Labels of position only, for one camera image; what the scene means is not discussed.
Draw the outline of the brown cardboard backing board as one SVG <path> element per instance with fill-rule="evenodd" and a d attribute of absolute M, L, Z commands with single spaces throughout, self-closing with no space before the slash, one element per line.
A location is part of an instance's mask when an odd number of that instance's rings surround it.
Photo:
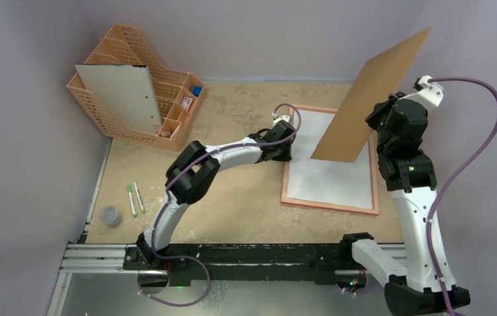
<path fill-rule="evenodd" d="M 353 163 L 372 133 L 365 119 L 397 92 L 432 26 L 368 59 L 317 144 L 311 158 Z"/>

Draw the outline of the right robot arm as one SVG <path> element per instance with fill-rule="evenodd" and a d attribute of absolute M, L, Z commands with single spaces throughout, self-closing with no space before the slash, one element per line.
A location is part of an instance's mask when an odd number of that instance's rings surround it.
<path fill-rule="evenodd" d="M 365 233 L 343 237 L 338 258 L 343 266 L 364 267 L 383 287 L 393 315 L 454 313 L 471 303 L 446 259 L 435 200 L 437 180 L 431 159 L 421 150 L 429 110 L 440 103 L 417 93 L 398 92 L 374 106 L 365 119 L 377 133 L 379 171 L 398 208 L 406 264 L 398 263 Z"/>

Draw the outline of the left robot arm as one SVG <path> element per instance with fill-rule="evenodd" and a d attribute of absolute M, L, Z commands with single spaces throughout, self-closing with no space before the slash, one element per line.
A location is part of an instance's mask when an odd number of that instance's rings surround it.
<path fill-rule="evenodd" d="M 208 192 L 217 174 L 241 165 L 266 161 L 290 161 L 297 129 L 280 120 L 272 128 L 260 130 L 229 144 L 205 146 L 193 141 L 166 171 L 164 202 L 153 223 L 138 236 L 140 261 L 148 269 L 165 262 L 164 249 L 186 210 Z"/>

